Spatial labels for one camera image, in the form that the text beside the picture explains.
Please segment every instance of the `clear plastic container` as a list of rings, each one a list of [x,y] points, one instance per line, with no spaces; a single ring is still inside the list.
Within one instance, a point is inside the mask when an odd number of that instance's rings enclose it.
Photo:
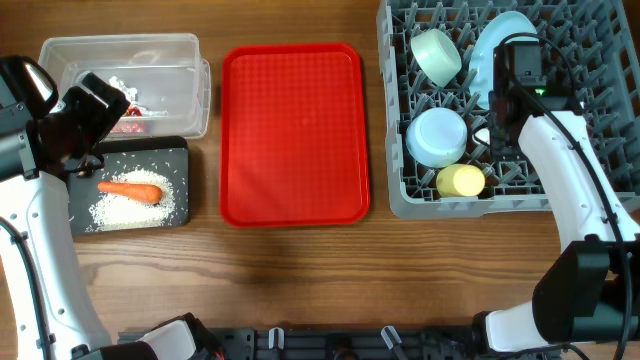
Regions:
[[[200,57],[193,34],[139,34],[51,38],[38,63],[61,96],[91,71],[102,80],[116,76],[138,91],[137,102],[157,116],[126,116],[119,125],[139,132],[108,138],[179,135],[200,138],[207,131],[211,104],[209,63]]]

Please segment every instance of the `wooden tabletop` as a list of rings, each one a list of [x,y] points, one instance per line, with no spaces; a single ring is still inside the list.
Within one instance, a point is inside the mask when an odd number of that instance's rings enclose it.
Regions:
[[[0,55],[37,59],[50,37],[190,32],[212,69],[243,45],[346,42],[362,56],[371,209],[351,226],[238,230],[218,212],[220,116],[190,141],[191,222],[180,228],[75,238],[95,308],[117,332],[193,312],[210,327],[278,324],[380,328],[469,324],[479,311],[531,299],[558,257],[550,212],[407,221],[389,210],[378,0],[17,1],[0,3]],[[0,358],[16,327],[0,273]],[[587,347],[592,359],[613,346]],[[639,358],[630,346],[626,358]]]

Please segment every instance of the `light blue plate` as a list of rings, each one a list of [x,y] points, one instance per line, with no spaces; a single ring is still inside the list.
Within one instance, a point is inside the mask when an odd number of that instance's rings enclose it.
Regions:
[[[476,41],[473,53],[471,53],[469,72],[476,69],[478,73],[469,85],[469,91],[471,91],[471,95],[476,92],[480,93],[478,106],[485,110],[489,110],[489,91],[493,90],[493,50],[504,38],[520,32],[537,33],[536,28],[526,16],[517,11],[507,11],[491,20]],[[508,42],[511,41],[537,42],[538,40],[517,37]]]

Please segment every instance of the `wood grain surface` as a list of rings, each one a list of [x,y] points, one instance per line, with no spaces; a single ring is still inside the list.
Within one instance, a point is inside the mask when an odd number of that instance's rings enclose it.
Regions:
[[[389,210],[378,5],[378,0],[0,2],[0,55],[37,59],[42,43],[58,36],[194,33],[211,63],[216,103],[223,58],[238,46],[341,41],[362,56],[372,196],[365,219],[352,226],[282,230],[227,225],[217,208],[216,109],[207,135],[189,142],[192,220],[187,226],[74,239],[91,299],[114,340],[118,331],[151,327],[186,312],[211,327],[419,327],[468,324],[479,311],[531,299],[560,250],[550,212],[407,221]],[[630,8],[629,18],[640,14],[639,6]],[[2,273],[0,320],[0,358],[15,358],[16,326]],[[592,359],[607,359],[614,347],[586,350]],[[631,345],[626,358],[640,358],[640,347]]]

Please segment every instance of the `black cutting board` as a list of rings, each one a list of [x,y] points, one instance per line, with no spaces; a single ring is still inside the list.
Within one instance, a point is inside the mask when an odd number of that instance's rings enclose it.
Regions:
[[[173,186],[175,211],[161,227],[181,226],[189,222],[189,148],[184,138],[170,136],[111,141],[98,145],[98,153],[104,155],[104,169],[84,178],[71,174],[67,179],[69,224],[73,235],[112,231],[100,230],[89,212],[89,207],[104,196],[98,191],[98,183],[112,181],[114,175],[136,168],[162,175]],[[118,230],[148,227],[130,225]]]

